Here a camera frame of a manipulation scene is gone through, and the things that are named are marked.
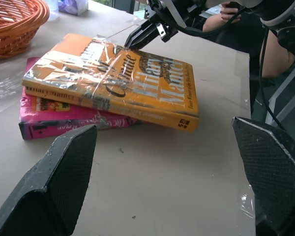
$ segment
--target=orange basket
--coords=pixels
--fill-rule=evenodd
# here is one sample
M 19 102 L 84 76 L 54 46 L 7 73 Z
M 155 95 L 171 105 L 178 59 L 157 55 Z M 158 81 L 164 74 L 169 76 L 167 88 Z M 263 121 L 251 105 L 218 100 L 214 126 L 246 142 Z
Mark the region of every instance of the orange basket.
M 24 52 L 48 18 L 44 0 L 0 0 L 0 59 Z

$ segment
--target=book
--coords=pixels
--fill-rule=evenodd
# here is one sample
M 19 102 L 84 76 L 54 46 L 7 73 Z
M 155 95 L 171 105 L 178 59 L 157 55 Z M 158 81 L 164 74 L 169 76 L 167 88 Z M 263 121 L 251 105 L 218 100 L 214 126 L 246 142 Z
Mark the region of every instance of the book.
M 38 59 L 29 58 L 26 71 Z M 98 129 L 108 129 L 142 123 L 127 116 L 27 95 L 23 89 L 19 127 L 25 140 L 59 136 L 88 124 L 96 124 Z
M 188 63 L 68 34 L 25 74 L 26 94 L 181 130 L 199 111 Z

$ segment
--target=publisher logo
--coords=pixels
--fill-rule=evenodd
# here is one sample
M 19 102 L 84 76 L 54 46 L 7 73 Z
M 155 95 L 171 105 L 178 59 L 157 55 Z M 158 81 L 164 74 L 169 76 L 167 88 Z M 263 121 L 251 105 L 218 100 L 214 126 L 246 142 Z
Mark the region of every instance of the publisher logo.
M 186 129 L 188 127 L 189 123 L 190 123 L 190 121 L 185 120 L 185 119 L 181 119 L 179 124 L 178 124 L 178 127 L 182 127 L 182 128 Z

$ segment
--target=purple object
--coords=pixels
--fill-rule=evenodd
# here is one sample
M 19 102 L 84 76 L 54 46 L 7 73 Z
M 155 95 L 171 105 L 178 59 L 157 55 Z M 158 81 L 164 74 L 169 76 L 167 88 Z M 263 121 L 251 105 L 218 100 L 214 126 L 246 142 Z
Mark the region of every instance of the purple object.
M 58 0 L 59 11 L 79 16 L 89 8 L 89 0 Z

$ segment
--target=robotic arm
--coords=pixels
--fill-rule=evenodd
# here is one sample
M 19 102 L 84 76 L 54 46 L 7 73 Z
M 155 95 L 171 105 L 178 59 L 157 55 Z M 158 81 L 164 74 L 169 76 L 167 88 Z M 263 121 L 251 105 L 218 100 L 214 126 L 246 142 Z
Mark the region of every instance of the robotic arm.
M 141 49 L 158 35 L 167 42 L 178 31 L 198 37 L 219 33 L 229 24 L 213 32 L 201 32 L 187 27 L 185 22 L 199 15 L 204 9 L 216 6 L 225 0 L 147 0 L 146 18 L 140 27 L 133 31 L 125 46 Z M 260 17 L 261 22 L 278 37 L 279 44 L 295 51 L 295 0 L 235 0 L 251 14 Z

